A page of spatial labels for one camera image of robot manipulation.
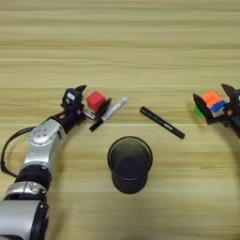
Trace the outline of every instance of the red cube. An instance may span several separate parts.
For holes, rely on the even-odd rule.
[[[99,92],[93,92],[87,98],[87,106],[96,113],[99,110],[101,104],[106,100],[106,98]]]

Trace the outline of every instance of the silver arm segment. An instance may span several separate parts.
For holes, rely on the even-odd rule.
[[[39,166],[52,175],[56,151],[65,138],[64,129],[53,119],[35,127],[21,172]],[[32,232],[41,232],[39,226],[43,226],[41,229],[45,232],[49,217],[46,193],[47,189],[38,182],[16,180],[0,202],[0,239],[11,239],[5,235],[16,235],[22,240],[36,239]]]
[[[63,127],[53,119],[34,128],[30,135],[29,151],[22,168],[29,165],[41,165],[53,173],[53,160],[57,148],[66,138]]]

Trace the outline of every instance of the pen holder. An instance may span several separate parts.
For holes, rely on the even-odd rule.
[[[108,153],[108,164],[115,187],[126,194],[142,190],[152,167],[153,155],[146,142],[137,137],[117,140]]]

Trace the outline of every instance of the black cable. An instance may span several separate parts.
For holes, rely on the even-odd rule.
[[[7,166],[6,166],[6,161],[5,161],[5,153],[6,153],[6,150],[8,148],[8,145],[16,138],[18,138],[19,136],[27,133],[27,132],[30,132],[31,130],[33,130],[35,127],[27,127],[27,128],[24,128],[22,130],[19,130],[17,131],[16,133],[14,133],[12,136],[10,136],[8,138],[8,140],[6,141],[4,147],[3,147],[3,150],[2,150],[2,154],[1,154],[1,159],[0,159],[0,166],[1,166],[1,171],[5,174],[8,174],[10,176],[13,176],[13,177],[17,177],[16,174],[14,174],[13,172],[11,172]]]

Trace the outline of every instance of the black pen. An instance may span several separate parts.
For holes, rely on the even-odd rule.
[[[180,139],[184,139],[185,138],[185,134],[183,132],[181,132],[176,127],[172,126],[171,124],[169,124],[168,122],[163,120],[161,117],[157,116],[155,113],[153,113],[152,111],[150,111],[146,107],[142,106],[140,108],[140,113],[142,113],[143,115],[147,116],[148,118],[150,118],[154,122],[158,123],[162,127],[166,128],[167,130],[169,130],[171,133],[173,133],[174,135],[176,135]]]

